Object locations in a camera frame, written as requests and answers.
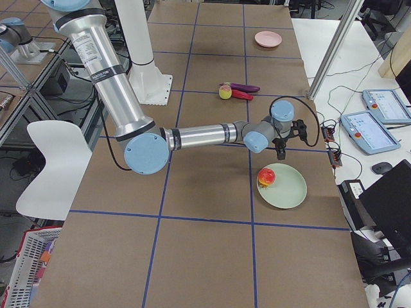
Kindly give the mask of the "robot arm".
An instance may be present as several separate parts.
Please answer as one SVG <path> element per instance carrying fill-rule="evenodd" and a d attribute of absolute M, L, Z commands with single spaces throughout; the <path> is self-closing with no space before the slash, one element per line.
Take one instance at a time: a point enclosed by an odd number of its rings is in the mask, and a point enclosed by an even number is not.
<path fill-rule="evenodd" d="M 55 29 L 72 42 L 90 79 L 116 125 L 116 139 L 124 147 L 125 162 L 134 172 L 150 175 L 168 162 L 171 151 L 243 142 L 259 153 L 275 144 L 279 159 L 292 137 L 293 105 L 272 104 L 258 124 L 244 121 L 191 128 L 165 129 L 144 114 L 141 102 L 163 105 L 172 77 L 155 65 L 146 14 L 141 1 L 117 1 L 116 9 L 130 51 L 127 73 L 105 30 L 105 12 L 98 1 L 46 1 Z"/>

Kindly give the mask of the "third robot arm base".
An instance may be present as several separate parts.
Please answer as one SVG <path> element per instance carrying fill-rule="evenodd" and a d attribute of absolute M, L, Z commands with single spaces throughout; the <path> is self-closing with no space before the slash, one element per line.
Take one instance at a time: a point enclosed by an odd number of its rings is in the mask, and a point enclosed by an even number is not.
<path fill-rule="evenodd" d="M 9 17 L 1 20 L 1 47 L 17 64 L 39 65 L 55 43 L 36 41 L 21 19 Z"/>

